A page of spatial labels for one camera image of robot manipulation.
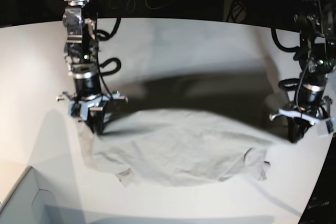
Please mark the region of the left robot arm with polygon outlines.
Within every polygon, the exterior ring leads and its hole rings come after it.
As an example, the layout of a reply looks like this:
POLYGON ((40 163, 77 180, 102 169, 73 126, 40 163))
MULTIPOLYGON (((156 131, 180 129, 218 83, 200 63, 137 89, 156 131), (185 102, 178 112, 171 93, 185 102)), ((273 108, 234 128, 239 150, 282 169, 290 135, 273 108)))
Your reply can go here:
POLYGON ((288 139, 301 140, 313 126, 322 128, 321 135, 335 133, 335 119, 331 116, 332 99, 324 95, 328 74, 335 71, 335 0, 301 0, 294 15, 300 30, 300 45, 283 46, 276 30, 271 29, 275 45, 283 52, 293 53, 299 62, 298 78, 281 80, 278 87, 294 92, 294 98, 276 113, 287 118, 288 139))

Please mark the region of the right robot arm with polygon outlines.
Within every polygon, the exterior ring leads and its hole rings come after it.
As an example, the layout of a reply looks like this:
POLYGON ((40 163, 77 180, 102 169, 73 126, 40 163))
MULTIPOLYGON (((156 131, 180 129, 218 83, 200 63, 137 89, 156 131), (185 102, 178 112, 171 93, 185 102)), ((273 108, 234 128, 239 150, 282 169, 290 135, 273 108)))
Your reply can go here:
POLYGON ((98 13, 92 5, 95 0, 62 1, 67 3, 62 16, 67 32, 64 59, 75 92, 64 91, 56 100, 68 99, 68 114, 85 122, 93 133, 101 134, 108 105, 117 106, 119 100, 127 101, 118 91, 111 92, 104 81, 104 77, 121 70, 120 59, 99 61, 99 43, 110 40, 117 33, 121 19, 117 18, 112 32, 108 33, 97 28, 98 13))

